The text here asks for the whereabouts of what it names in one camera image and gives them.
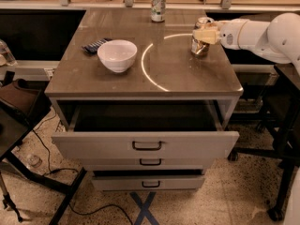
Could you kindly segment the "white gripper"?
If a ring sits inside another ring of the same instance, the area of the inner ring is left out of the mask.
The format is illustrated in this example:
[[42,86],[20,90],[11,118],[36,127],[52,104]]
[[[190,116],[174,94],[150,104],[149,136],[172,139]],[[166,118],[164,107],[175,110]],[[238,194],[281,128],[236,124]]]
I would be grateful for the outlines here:
[[246,23],[248,23],[248,19],[209,22],[207,26],[211,29],[195,29],[193,36],[204,43],[216,44],[220,41],[224,48],[243,50],[247,47],[242,39],[242,31]]

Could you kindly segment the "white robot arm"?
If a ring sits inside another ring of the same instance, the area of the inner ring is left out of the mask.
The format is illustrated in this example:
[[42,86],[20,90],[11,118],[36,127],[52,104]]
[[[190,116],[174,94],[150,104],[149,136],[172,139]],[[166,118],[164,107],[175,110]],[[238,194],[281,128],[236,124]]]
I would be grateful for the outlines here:
[[274,221],[284,219],[282,207],[293,171],[300,161],[300,16],[283,13],[270,22],[234,19],[215,21],[199,18],[193,28],[191,52],[201,57],[211,44],[232,50],[247,50],[275,64],[278,79],[262,97],[258,130],[267,129],[274,138],[271,150],[235,147],[228,156],[240,153],[278,158],[284,170],[276,205],[268,210]]

